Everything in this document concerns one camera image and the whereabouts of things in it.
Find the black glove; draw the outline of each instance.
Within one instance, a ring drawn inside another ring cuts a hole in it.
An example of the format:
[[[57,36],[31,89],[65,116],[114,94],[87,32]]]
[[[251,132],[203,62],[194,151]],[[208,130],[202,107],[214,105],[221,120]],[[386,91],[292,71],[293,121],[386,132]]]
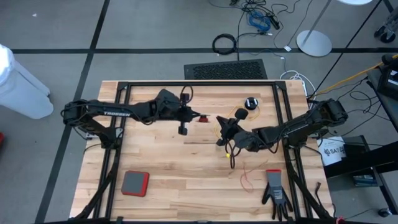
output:
[[[278,210],[278,219],[282,221],[282,214],[287,219],[286,205],[291,212],[293,212],[292,204],[282,188],[281,170],[267,170],[268,184],[264,196],[262,196],[262,204],[265,205],[269,198],[274,203],[274,211],[272,212],[272,219],[275,220],[276,211]]]

